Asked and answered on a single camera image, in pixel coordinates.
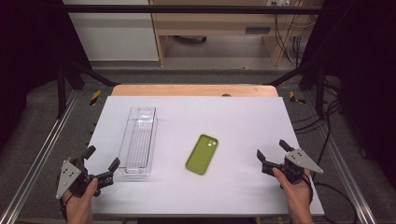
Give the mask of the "black curtain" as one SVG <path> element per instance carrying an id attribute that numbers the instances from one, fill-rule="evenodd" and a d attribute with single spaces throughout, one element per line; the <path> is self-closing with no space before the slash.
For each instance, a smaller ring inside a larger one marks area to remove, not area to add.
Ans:
<path id="1" fill-rule="evenodd" d="M 396 0 L 323 0 L 349 11 L 320 15 L 303 61 L 314 59 L 333 27 L 323 54 L 327 75 L 341 79 L 341 99 L 369 154 L 396 189 Z"/>
<path id="2" fill-rule="evenodd" d="M 64 0 L 0 0 L 0 150 L 13 134 L 32 89 L 56 78 L 62 60 L 90 67 Z"/>

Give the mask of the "white cabinet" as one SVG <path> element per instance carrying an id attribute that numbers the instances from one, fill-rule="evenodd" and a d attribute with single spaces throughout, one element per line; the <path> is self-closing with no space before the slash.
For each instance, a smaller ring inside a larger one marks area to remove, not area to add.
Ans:
<path id="1" fill-rule="evenodd" d="M 70 13 L 91 62 L 158 61 L 149 13 Z"/>

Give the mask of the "black metal frame strut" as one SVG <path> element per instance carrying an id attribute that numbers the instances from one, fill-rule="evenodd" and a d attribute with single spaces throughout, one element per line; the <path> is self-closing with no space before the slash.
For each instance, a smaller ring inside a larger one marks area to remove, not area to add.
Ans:
<path id="1" fill-rule="evenodd" d="M 82 90 L 85 86 L 85 82 L 81 77 L 81 74 L 87 75 L 108 87 L 117 86 L 116 82 L 97 74 L 91 68 L 84 66 L 81 63 L 77 63 L 75 61 L 65 61 L 60 63 L 56 73 L 58 90 L 58 119 L 61 118 L 66 111 L 65 82 L 68 82 L 73 90 Z"/>
<path id="2" fill-rule="evenodd" d="M 279 77 L 273 81 L 268 83 L 269 86 L 277 87 L 285 81 L 296 77 L 297 75 L 301 75 L 302 79 L 300 80 L 299 87 L 303 91 L 310 90 L 313 85 L 316 85 L 316 101 L 315 101 L 315 110 L 318 116 L 323 119 L 324 118 L 324 66 L 321 64 L 321 61 L 316 62 L 315 60 L 308 61 L 297 68 L 291 70 L 286 75 Z"/>

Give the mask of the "wooden table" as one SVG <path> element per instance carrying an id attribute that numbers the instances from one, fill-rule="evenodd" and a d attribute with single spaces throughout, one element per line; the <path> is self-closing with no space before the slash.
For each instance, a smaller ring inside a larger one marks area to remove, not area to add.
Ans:
<path id="1" fill-rule="evenodd" d="M 275 87 L 267 85 L 144 84 L 117 85 L 112 96 L 225 96 L 277 97 Z"/>

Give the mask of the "black horizontal frame bar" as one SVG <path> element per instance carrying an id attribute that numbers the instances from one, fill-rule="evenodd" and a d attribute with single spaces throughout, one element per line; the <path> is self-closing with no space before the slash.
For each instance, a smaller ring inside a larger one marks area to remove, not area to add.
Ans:
<path id="1" fill-rule="evenodd" d="M 318 15 L 323 7 L 141 6 L 62 5 L 70 13 L 196 13 L 196 14 L 298 14 Z"/>

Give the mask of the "green phone case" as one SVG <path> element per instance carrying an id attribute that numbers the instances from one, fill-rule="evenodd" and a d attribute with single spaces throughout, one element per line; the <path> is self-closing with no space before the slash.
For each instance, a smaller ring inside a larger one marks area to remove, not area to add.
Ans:
<path id="1" fill-rule="evenodd" d="M 185 163 L 185 167 L 198 175 L 204 175 L 218 145 L 218 139 L 206 134 L 201 134 Z"/>

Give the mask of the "person's left hand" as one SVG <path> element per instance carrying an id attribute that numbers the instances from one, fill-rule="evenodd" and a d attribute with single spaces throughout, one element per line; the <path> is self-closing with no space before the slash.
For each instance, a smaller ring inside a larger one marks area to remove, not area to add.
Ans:
<path id="1" fill-rule="evenodd" d="M 81 197 L 74 196 L 68 190 L 64 196 L 67 224 L 92 224 L 92 197 L 97 190 L 98 180 L 95 178 L 86 188 Z"/>

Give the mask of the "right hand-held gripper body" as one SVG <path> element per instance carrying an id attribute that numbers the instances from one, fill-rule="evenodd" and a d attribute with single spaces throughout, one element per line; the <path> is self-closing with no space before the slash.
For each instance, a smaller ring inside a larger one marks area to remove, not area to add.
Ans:
<path id="1" fill-rule="evenodd" d="M 261 161 L 261 163 L 262 172 L 264 174 L 275 176 L 273 169 L 276 168 L 281 171 L 292 184 L 298 183 L 303 179 L 305 169 L 319 174 L 323 173 L 323 169 L 302 149 L 294 149 L 292 152 L 287 152 L 283 163 L 277 164 L 268 160 Z"/>

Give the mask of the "person's right hand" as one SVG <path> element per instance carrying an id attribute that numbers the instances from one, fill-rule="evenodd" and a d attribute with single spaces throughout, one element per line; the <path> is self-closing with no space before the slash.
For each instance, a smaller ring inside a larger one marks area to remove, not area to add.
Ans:
<path id="1" fill-rule="evenodd" d="M 313 224 L 310 212 L 311 189 L 310 184 L 304 181 L 291 184 L 285 175 L 278 169 L 273 169 L 277 181 L 286 195 L 287 207 L 293 224 Z"/>

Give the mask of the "aluminium rail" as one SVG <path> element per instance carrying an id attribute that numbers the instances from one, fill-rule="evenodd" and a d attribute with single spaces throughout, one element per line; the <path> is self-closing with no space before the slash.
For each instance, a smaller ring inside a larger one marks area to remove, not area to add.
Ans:
<path id="1" fill-rule="evenodd" d="M 355 208 L 361 224 L 377 224 L 374 214 L 366 202 L 356 179 L 351 173 L 346 161 L 339 151 L 338 146 L 332 138 L 331 128 L 328 121 L 326 120 L 326 123 L 318 129 L 325 141 L 325 146 L 328 148 L 327 151 L 330 154 L 332 163 L 346 190 L 348 199 Z"/>
<path id="2" fill-rule="evenodd" d="M 66 124 L 80 91 L 71 91 L 64 113 L 56 119 L 17 192 L 0 216 L 0 224 L 14 224 Z"/>

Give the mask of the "white board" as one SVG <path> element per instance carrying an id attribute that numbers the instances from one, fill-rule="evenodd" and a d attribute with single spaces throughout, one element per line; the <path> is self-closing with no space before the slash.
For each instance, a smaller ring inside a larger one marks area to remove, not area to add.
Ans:
<path id="1" fill-rule="evenodd" d="M 279 97 L 110 96 L 94 130 L 90 173 L 106 171 L 118 156 L 130 109 L 157 108 L 151 174 L 102 190 L 92 201 L 96 215 L 114 217 L 255 217 L 284 214 L 285 196 L 256 157 L 281 163 L 279 140 L 299 146 Z M 185 163 L 201 134 L 219 140 L 204 175 Z"/>

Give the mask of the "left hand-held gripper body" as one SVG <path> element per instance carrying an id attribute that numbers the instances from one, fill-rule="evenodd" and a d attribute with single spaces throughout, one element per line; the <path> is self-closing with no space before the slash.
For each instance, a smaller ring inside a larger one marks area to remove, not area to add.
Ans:
<path id="1" fill-rule="evenodd" d="M 80 157 L 72 160 L 63 161 L 61 171 L 58 175 L 58 187 L 56 198 L 62 199 L 64 194 L 69 190 L 73 194 L 81 197 L 86 191 L 93 179 L 98 179 L 95 197 L 101 194 L 101 189 L 111 186 L 114 176 L 114 163 L 111 163 L 108 170 L 99 175 L 90 175 L 85 167 L 85 158 Z"/>

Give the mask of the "light wooden desk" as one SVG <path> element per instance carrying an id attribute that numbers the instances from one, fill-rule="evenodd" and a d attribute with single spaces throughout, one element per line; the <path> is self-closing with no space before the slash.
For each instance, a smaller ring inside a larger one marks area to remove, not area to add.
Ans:
<path id="1" fill-rule="evenodd" d="M 148 0 L 152 6 L 249 6 L 267 7 L 267 0 Z M 319 7 L 321 0 L 290 0 L 289 7 Z M 316 23 L 309 15 L 176 14 L 152 15 L 160 61 L 170 36 L 256 35 L 278 66 L 294 36 L 309 37 Z"/>

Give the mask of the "clear plastic tray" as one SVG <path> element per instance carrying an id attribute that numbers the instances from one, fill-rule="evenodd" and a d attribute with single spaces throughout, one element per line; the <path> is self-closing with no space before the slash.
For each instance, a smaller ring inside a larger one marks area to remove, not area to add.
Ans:
<path id="1" fill-rule="evenodd" d="M 150 175 L 156 131 L 155 106 L 130 109 L 119 152 L 119 169 L 124 178 Z"/>

